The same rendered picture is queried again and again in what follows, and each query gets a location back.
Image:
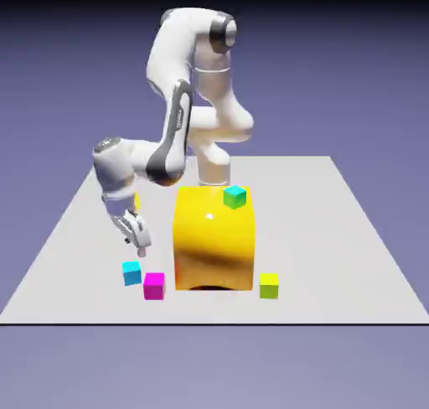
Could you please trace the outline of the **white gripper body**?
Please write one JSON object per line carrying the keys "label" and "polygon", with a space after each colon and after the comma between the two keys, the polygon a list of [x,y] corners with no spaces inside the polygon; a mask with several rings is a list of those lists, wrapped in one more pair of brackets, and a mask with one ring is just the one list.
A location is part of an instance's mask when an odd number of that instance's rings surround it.
{"label": "white gripper body", "polygon": [[115,224],[136,248],[146,248],[151,245],[147,225],[135,211],[126,210],[122,216],[116,216]]}

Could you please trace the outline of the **small cyan cube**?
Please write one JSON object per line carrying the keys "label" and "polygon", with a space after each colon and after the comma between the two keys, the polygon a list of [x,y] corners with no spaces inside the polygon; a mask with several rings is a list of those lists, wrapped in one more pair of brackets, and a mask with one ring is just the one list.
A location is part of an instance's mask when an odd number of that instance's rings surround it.
{"label": "small cyan cube", "polygon": [[126,287],[142,283],[142,270],[139,261],[124,261],[121,268]]}

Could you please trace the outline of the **small magenta cube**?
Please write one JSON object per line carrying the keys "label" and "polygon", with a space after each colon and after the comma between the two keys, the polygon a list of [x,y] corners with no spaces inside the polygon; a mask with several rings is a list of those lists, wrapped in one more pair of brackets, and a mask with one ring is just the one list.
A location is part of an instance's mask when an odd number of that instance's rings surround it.
{"label": "small magenta cube", "polygon": [[145,300],[164,300],[165,274],[163,272],[147,272],[143,282]]}

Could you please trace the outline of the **small green cube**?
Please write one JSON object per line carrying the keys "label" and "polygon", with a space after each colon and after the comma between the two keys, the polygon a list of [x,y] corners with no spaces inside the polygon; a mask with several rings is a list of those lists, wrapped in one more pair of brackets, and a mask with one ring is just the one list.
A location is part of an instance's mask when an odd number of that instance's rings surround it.
{"label": "small green cube", "polygon": [[246,189],[233,185],[223,190],[223,204],[233,210],[236,210],[246,204]]}

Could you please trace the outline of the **small yellow-green cube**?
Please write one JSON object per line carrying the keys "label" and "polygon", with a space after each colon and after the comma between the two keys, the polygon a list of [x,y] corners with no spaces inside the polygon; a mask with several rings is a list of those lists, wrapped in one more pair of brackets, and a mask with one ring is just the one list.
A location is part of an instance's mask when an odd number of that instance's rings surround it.
{"label": "small yellow-green cube", "polygon": [[278,299],[279,277],[277,273],[262,272],[259,280],[260,298]]}

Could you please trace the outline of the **large yellow box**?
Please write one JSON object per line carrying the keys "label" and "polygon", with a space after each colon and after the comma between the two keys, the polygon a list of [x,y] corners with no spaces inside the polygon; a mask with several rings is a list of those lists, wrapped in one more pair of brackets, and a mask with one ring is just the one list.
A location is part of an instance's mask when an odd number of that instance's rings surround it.
{"label": "large yellow box", "polygon": [[183,186],[173,216],[175,287],[192,290],[253,288],[256,221],[251,189],[246,204],[233,210],[223,204],[229,186]]}

